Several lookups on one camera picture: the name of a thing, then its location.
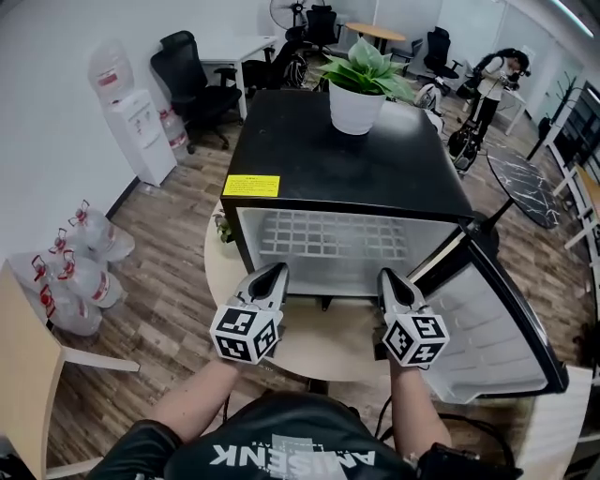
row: shirt sleeve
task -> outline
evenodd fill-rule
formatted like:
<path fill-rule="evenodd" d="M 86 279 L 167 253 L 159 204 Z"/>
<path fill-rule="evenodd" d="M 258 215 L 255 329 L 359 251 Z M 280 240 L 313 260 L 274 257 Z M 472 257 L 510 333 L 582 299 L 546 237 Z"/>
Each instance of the shirt sleeve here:
<path fill-rule="evenodd" d="M 501 68 L 504 64 L 504 61 L 501 57 L 495 56 L 492 58 L 491 62 L 487 64 L 486 73 L 488 75 L 492 75 L 494 78 L 500 78 Z"/>
<path fill-rule="evenodd" d="M 145 480 L 162 478 L 167 461 L 181 446 L 179 437 L 168 427 L 142 420 L 116 443 L 86 480 Z"/>

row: black fridge top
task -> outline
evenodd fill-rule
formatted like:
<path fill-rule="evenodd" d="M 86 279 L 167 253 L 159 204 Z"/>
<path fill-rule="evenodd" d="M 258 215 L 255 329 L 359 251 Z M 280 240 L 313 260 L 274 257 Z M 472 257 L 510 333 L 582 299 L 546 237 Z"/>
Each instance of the black fridge top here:
<path fill-rule="evenodd" d="M 333 127 L 325 93 L 261 91 L 229 174 L 278 175 L 277 198 L 256 200 L 279 208 L 473 217 L 435 128 L 423 111 L 405 104 L 385 102 L 373 129 L 356 137 Z"/>

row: person wearing white shirt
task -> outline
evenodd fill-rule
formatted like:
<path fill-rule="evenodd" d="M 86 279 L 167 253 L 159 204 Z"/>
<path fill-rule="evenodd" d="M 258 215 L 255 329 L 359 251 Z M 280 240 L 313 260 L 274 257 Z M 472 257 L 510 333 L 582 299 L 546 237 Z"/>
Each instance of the person wearing white shirt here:
<path fill-rule="evenodd" d="M 479 125 L 478 147 L 486 138 L 489 125 L 503 99 L 504 88 L 518 88 L 515 79 L 528 71 L 529 64 L 528 56 L 515 49 L 500 50 L 488 55 L 480 62 L 481 82 L 477 87 L 478 94 L 473 100 L 469 117 Z"/>

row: black t-shirt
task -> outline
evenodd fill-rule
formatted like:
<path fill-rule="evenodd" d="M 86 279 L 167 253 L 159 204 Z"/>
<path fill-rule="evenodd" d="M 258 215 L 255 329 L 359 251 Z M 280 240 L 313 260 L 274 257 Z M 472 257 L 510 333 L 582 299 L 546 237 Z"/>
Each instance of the black t-shirt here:
<path fill-rule="evenodd" d="M 158 422 L 137 422 L 87 480 L 139 474 L 145 480 L 415 478 L 413 467 L 344 405 L 292 393 L 260 398 L 185 445 Z"/>

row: yellow label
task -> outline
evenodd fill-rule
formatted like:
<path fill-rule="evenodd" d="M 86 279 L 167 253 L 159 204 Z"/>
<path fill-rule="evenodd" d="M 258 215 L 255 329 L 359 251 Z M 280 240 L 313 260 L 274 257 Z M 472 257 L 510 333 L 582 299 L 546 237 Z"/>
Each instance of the yellow label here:
<path fill-rule="evenodd" d="M 275 175 L 229 175 L 223 195 L 240 197 L 276 197 L 279 177 Z"/>

